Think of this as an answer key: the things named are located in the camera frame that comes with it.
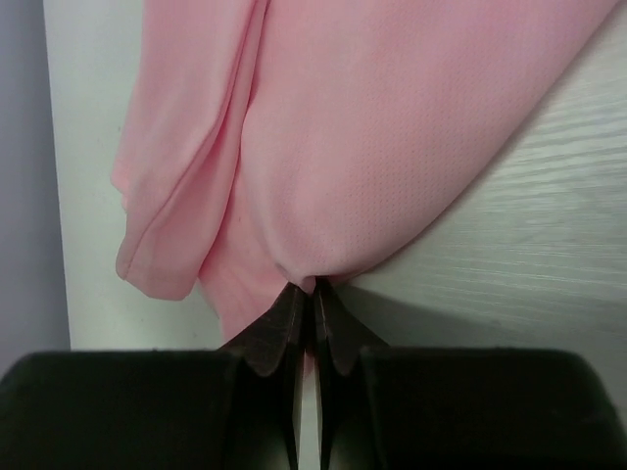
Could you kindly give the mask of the pink t shirt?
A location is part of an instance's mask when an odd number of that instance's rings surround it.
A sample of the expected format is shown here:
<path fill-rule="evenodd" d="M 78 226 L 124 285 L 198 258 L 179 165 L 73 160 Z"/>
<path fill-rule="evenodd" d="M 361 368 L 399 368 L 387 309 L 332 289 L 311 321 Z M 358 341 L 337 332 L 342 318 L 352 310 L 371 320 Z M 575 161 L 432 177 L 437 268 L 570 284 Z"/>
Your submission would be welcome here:
<path fill-rule="evenodd" d="M 232 338 L 287 283 L 415 239 L 611 1 L 148 1 L 112 181 L 121 279 L 200 288 Z"/>

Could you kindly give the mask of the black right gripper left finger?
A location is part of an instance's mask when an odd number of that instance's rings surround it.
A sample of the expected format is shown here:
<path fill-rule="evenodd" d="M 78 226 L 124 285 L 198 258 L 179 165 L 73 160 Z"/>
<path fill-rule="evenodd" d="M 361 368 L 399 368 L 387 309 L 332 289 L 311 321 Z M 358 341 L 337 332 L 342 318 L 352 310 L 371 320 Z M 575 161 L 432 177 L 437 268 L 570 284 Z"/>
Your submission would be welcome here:
<path fill-rule="evenodd" d="M 5 469 L 294 469 L 306 294 L 216 350 L 37 352 L 1 381 Z"/>

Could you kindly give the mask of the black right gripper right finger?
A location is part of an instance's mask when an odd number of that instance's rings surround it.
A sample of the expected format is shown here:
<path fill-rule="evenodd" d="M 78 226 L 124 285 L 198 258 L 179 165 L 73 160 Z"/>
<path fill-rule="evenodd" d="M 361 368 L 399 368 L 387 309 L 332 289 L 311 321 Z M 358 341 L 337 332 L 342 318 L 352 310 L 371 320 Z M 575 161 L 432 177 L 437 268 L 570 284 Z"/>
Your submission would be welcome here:
<path fill-rule="evenodd" d="M 622 469 L 626 433 L 581 356 L 387 344 L 313 293 L 324 469 Z"/>

